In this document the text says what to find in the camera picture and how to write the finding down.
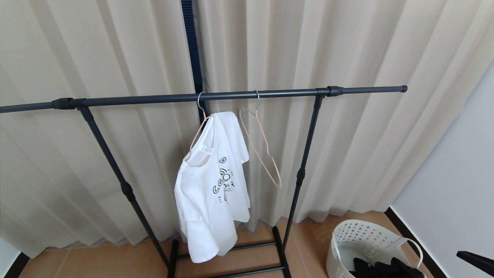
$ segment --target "clothes rack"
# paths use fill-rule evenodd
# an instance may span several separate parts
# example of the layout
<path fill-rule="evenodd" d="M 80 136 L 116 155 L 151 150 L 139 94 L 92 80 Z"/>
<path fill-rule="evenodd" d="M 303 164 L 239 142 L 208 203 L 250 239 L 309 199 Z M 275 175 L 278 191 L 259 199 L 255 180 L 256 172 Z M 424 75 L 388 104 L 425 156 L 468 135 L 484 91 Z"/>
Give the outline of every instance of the clothes rack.
<path fill-rule="evenodd" d="M 309 131 L 307 133 L 307 139 L 305 142 L 305 148 L 302 155 L 302 161 L 300 163 L 300 169 L 296 174 L 295 192 L 293 194 L 293 200 L 291 203 L 290 214 L 288 217 L 287 229 L 283 241 L 281 240 L 278 228 L 274 226 L 272 232 L 274 235 L 274 241 L 268 241 L 257 244 L 240 245 L 233 247 L 230 251 L 241 250 L 247 248 L 261 247 L 267 245 L 275 245 L 278 251 L 280 259 L 280 265 L 276 267 L 260 268 L 257 270 L 243 271 L 237 273 L 231 273 L 226 275 L 212 276 L 209 278 L 231 278 L 238 276 L 245 276 L 256 273 L 270 272 L 281 270 L 285 278 L 290 278 L 290 271 L 288 268 L 288 262 L 285 257 L 285 250 L 288 243 L 288 235 L 290 233 L 293 216 L 295 214 L 295 207 L 297 205 L 298 195 L 302 187 L 302 182 L 305 177 L 305 166 L 309 157 L 309 150 L 314 136 L 314 130 L 316 128 L 316 122 L 321 108 L 324 97 L 337 96 L 342 94 L 352 93 L 393 93 L 393 92 L 406 92 L 407 86 L 394 86 L 394 87 L 360 87 L 360 88 L 343 88 L 338 86 L 329 86 L 326 88 L 306 89 L 306 90 L 274 90 L 274 91 L 247 91 L 247 92 L 232 92 L 232 93 L 203 93 L 201 100 L 225 100 L 225 99 L 247 99 L 247 98 L 271 98 L 271 97 L 296 97 L 296 96 L 315 96 L 314 108 L 312 111 L 312 117 L 310 120 Z M 126 105 L 126 104 L 146 104 L 146 103 L 169 103 L 169 102 L 186 102 L 197 101 L 197 94 L 166 94 L 166 95 L 147 95 L 147 96 L 122 96 L 122 97 L 101 97 L 101 98 L 60 98 L 51 102 L 30 103 L 20 105 L 9 105 L 0 107 L 0 113 L 19 112 L 19 111 L 32 111 L 43 109 L 77 109 L 81 112 L 84 119 L 87 121 L 89 128 L 91 129 L 96 141 L 98 142 L 101 150 L 103 151 L 108 163 L 110 164 L 115 176 L 120 182 L 120 186 L 123 194 L 127 197 L 134 208 L 137 217 L 142 223 L 142 226 L 146 230 L 149 238 L 153 242 L 157 252 L 159 253 L 164 264 L 168 268 L 168 278 L 175 277 L 175 269 L 178 259 L 187 258 L 189 254 L 178 254 L 178 241 L 174 240 L 171 247 L 170 259 L 168 259 L 163 252 L 156 236 L 149 226 L 149 223 L 144 216 L 135 195 L 132 192 L 132 186 L 125 180 L 117 162 L 113 158 L 113 155 L 101 134 L 94 117 L 90 111 L 91 106 L 107 106 L 107 105 Z"/>

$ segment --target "hanger hook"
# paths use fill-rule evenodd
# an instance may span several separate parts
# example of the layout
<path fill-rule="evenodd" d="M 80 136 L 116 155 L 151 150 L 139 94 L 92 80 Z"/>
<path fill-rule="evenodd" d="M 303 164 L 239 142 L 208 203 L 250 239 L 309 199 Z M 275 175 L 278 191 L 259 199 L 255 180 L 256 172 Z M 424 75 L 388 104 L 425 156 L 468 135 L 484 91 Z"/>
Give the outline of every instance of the hanger hook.
<path fill-rule="evenodd" d="M 259 108 L 259 104 L 261 103 L 261 97 L 259 96 L 259 92 L 255 90 L 255 93 L 257 94 L 257 105 L 255 107 L 255 112 L 257 113 L 257 109 Z"/>
<path fill-rule="evenodd" d="M 206 111 L 204 111 L 204 109 L 199 105 L 199 99 L 201 98 L 202 93 L 204 93 L 204 91 L 200 92 L 199 96 L 197 97 L 197 107 L 199 107 L 203 111 L 203 114 L 206 115 Z"/>

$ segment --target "tile floor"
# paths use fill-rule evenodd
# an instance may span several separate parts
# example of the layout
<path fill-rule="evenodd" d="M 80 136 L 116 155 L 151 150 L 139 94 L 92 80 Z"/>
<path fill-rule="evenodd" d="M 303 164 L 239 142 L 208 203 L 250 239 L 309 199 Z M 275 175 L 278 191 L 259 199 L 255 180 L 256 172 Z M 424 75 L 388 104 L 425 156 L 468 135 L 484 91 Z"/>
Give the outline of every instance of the tile floor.
<path fill-rule="evenodd" d="M 324 278 L 326 273 L 326 256 L 333 229 L 342 221 L 360 219 L 379 224 L 398 233 L 389 219 L 381 212 L 364 214 L 348 213 L 343 217 L 328 216 L 323 223 L 306 219 L 294 224 L 289 236 L 286 256 L 294 278 Z M 286 220 L 278 223 L 280 234 L 285 235 Z M 247 244 L 273 240 L 271 229 L 259 223 L 255 232 L 237 229 L 238 244 Z M 169 256 L 171 240 L 161 243 Z M 417 255 L 410 246 L 405 253 L 410 261 L 417 260 Z M 181 244 L 179 252 L 185 253 L 186 245 Z M 176 277 L 203 278 L 212 275 L 226 274 L 240 270 L 252 270 L 259 267 L 276 266 L 279 263 L 274 246 L 236 250 L 224 257 L 202 263 L 193 264 L 189 259 L 180 259 L 177 264 Z M 429 271 L 422 265 L 419 268 L 428 278 Z M 105 242 L 98 247 L 74 244 L 67 249 L 44 251 L 29 261 L 21 278 L 103 278 L 103 277 L 166 277 L 166 268 L 158 256 L 150 240 L 144 240 L 136 246 L 125 243 L 120 246 Z M 282 278 L 281 271 L 250 275 L 252 278 Z"/>

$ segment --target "black baseboard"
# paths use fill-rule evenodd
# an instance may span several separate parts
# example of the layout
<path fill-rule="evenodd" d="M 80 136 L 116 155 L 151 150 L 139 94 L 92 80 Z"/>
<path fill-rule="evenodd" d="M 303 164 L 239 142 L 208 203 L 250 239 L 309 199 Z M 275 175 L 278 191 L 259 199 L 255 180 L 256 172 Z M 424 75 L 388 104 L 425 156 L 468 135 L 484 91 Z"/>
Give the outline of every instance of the black baseboard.
<path fill-rule="evenodd" d="M 405 224 L 396 215 L 396 213 L 391 208 L 388 208 L 386 210 L 385 214 L 389 218 L 389 220 L 391 220 L 393 225 L 398 229 L 398 231 L 402 234 L 402 236 L 407 237 L 407 238 L 415 241 L 416 243 L 418 243 L 420 248 L 422 248 L 422 253 L 424 256 L 424 259 L 422 262 L 423 262 L 423 264 L 425 264 L 427 269 L 431 272 L 432 276 L 434 276 L 434 278 L 448 278 L 444 274 L 444 272 L 439 268 L 439 266 L 436 264 L 436 262 L 431 258 L 429 253 L 427 253 L 427 251 L 425 251 L 422 244 L 420 244 L 420 242 L 415 238 L 415 236 L 412 234 L 412 232 L 410 230 L 408 230 L 407 226 L 405 226 Z M 416 249 L 416 247 L 413 244 L 410 244 L 410 246 L 415 251 L 415 253 L 417 253 L 417 256 L 418 256 L 419 254 L 418 254 L 418 250 Z"/>
<path fill-rule="evenodd" d="M 26 264 L 29 262 L 29 257 L 24 253 L 20 253 L 15 259 L 12 266 L 8 270 L 7 274 L 5 274 L 4 278 L 18 278 L 21 275 L 21 272 L 26 267 Z"/>

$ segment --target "curtain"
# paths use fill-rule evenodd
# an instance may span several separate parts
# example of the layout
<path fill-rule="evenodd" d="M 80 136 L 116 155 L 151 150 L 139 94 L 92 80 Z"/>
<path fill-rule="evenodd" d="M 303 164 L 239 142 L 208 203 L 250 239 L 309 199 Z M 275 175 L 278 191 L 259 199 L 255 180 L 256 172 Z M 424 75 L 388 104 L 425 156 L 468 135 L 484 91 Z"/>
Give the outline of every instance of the curtain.
<path fill-rule="evenodd" d="M 296 221 L 384 211 L 494 57 L 490 0 L 194 5 L 206 92 L 409 86 L 405 94 L 323 100 Z M 194 93 L 180 1 L 4 1 L 0 23 L 2 105 Z M 283 187 L 275 189 L 249 148 L 248 228 L 288 216 L 313 101 L 260 101 Z M 209 103 L 212 112 L 256 106 Z M 196 104 L 91 110 L 158 239 L 179 231 L 173 186 L 199 125 Z M 244 119 L 273 171 L 255 118 Z M 2 238 L 34 257 L 48 246 L 146 236 L 77 111 L 2 114 L 0 127 Z"/>

